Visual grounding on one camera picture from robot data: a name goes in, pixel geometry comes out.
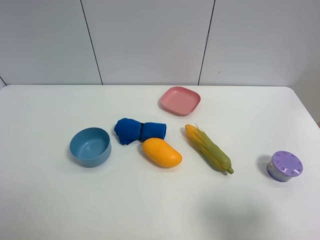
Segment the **blue round bowl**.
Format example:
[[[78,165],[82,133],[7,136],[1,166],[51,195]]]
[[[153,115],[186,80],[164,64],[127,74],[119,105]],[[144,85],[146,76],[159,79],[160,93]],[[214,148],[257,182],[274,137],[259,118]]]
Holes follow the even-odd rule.
[[[110,136],[102,128],[83,129],[71,139],[69,151],[79,165],[86,168],[98,167],[111,155]]]

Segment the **blue cloth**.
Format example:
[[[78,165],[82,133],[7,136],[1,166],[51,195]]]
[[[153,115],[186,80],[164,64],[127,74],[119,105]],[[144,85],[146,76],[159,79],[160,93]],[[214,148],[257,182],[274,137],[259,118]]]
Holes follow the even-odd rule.
[[[164,140],[167,132],[165,123],[139,122],[131,118],[122,118],[117,121],[114,132],[118,136],[121,145],[129,145],[132,142],[144,142],[150,138]]]

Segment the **yellow toy mango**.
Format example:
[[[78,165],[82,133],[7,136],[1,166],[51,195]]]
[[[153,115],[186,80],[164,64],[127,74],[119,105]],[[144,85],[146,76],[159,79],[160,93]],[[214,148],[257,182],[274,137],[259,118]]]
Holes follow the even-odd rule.
[[[178,166],[182,155],[161,138],[149,138],[142,143],[143,152],[157,165],[163,168]]]

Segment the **pink square plate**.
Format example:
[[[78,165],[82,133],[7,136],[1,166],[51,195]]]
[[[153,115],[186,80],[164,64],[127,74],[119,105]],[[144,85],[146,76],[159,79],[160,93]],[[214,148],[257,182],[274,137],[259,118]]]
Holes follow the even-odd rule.
[[[166,111],[178,116],[190,115],[200,101],[201,97],[197,92],[182,86],[169,88],[159,100]]]

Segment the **toy corn cob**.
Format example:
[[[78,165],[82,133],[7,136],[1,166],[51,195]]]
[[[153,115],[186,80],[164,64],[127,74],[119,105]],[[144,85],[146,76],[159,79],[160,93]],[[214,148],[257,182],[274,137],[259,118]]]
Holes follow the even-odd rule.
[[[186,136],[195,148],[205,157],[208,163],[217,171],[233,174],[231,159],[208,137],[197,125],[184,126]]]

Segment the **purple lidded jar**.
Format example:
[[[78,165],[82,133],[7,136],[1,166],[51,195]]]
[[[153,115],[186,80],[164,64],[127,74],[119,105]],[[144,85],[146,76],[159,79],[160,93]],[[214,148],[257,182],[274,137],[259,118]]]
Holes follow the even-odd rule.
[[[302,174],[303,164],[291,152],[281,150],[272,155],[270,162],[266,166],[266,170],[271,178],[285,183]]]

